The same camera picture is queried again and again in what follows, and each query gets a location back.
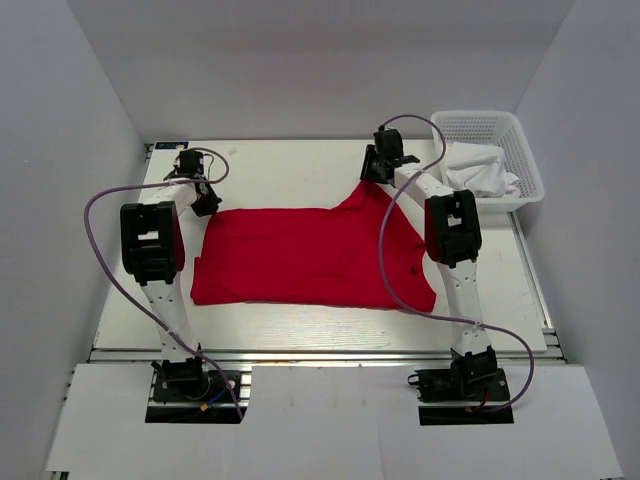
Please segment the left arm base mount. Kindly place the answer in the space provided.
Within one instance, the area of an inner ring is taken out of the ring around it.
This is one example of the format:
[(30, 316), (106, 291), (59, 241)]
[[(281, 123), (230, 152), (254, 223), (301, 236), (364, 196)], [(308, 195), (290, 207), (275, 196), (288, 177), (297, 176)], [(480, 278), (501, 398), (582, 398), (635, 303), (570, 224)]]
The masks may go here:
[(203, 367), (198, 359), (183, 364), (153, 362), (147, 424), (237, 425), (233, 398), (220, 373)]

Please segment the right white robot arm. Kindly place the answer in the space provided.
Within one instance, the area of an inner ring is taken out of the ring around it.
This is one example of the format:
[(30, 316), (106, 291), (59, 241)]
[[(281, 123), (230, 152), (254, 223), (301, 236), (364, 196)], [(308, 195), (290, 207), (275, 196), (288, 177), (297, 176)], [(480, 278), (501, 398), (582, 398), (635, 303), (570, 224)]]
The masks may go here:
[(455, 191), (404, 152), (401, 134), (383, 126), (365, 150), (363, 180), (390, 185), (424, 210), (426, 253), (441, 275), (451, 324), (451, 363), (447, 374), (419, 373), (416, 385), (425, 402), (447, 399), (486, 402), (496, 380), (496, 353), (482, 326), (477, 259), (482, 246), (474, 195)]

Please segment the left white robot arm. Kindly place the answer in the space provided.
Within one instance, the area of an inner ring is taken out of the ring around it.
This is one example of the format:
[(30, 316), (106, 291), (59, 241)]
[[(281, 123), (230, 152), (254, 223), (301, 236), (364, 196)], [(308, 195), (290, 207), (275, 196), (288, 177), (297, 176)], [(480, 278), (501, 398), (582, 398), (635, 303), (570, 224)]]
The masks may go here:
[(124, 269), (141, 287), (158, 319), (162, 361), (153, 367), (168, 388), (191, 399), (209, 392), (212, 377), (194, 355), (200, 343), (190, 326), (180, 283), (186, 263), (180, 216), (191, 210), (206, 217), (218, 210), (221, 198), (208, 182), (207, 157), (216, 159), (219, 154), (202, 147), (179, 152), (155, 192), (120, 209)]

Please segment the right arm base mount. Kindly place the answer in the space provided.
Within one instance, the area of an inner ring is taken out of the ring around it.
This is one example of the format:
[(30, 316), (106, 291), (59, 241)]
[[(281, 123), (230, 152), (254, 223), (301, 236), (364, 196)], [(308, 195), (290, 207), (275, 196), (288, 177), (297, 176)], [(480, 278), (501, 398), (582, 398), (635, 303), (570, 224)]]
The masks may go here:
[(491, 413), (507, 403), (510, 391), (502, 368), (491, 379), (463, 387), (449, 369), (421, 369), (407, 377), (418, 393), (421, 426), (509, 425), (514, 423), (511, 407)]

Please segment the red t shirt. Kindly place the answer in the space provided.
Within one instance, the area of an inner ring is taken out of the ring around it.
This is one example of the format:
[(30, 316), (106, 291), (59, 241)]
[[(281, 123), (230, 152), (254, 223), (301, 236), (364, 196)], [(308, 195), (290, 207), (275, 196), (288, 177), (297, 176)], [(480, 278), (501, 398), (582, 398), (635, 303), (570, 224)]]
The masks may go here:
[(333, 208), (233, 209), (209, 220), (191, 299), (430, 312), (421, 235), (378, 185), (360, 183)]

